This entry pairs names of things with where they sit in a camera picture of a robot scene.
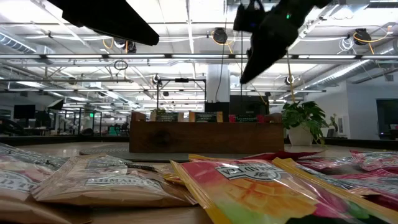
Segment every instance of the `green leaves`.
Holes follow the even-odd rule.
[[[302,124],[314,135],[316,142],[320,141],[321,144],[324,144],[321,128],[327,128],[328,124],[325,121],[325,112],[314,101],[302,104],[300,102],[286,103],[283,109],[282,122],[284,128],[295,128]]]

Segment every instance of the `wall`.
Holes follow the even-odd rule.
[[[339,136],[351,138],[349,126],[349,113],[348,113],[348,99],[347,99],[347,85],[346,82],[341,82],[337,87],[325,88],[326,93],[310,93],[305,97],[305,101],[314,101],[325,112],[326,121],[330,123],[330,116],[336,114],[337,117],[344,117],[345,119],[345,133]],[[323,128],[322,133],[324,136],[328,133],[328,128]]]
[[[347,93],[351,138],[378,140],[376,100],[398,99],[398,81],[386,82],[381,77],[358,85],[348,84]]]

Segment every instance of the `white pillar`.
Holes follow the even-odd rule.
[[[229,94],[230,94],[230,77],[228,65],[208,65],[207,68],[207,102],[208,103],[216,103],[219,102],[229,102]]]

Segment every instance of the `bag label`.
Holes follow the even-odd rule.
[[[9,170],[0,170],[0,188],[2,189],[17,190],[27,193],[36,185],[37,183],[22,174]]]
[[[229,180],[250,178],[260,181],[273,181],[281,178],[284,170],[269,164],[237,164],[219,166],[215,168],[220,174]]]
[[[391,184],[382,184],[382,183],[377,183],[377,182],[371,182],[368,180],[353,180],[353,179],[346,179],[346,182],[363,186],[363,187],[369,187],[372,189],[376,190],[383,190],[386,192],[390,192],[393,194],[398,194],[398,185],[391,185]]]
[[[116,177],[101,177],[95,179],[88,179],[86,186],[100,186],[100,185],[133,185],[143,187],[156,187],[161,189],[162,186],[157,180],[142,178],[138,176],[116,176]]]

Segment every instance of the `wooden display table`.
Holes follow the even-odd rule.
[[[281,119],[278,123],[146,122],[133,112],[130,152],[245,153],[284,150]]]

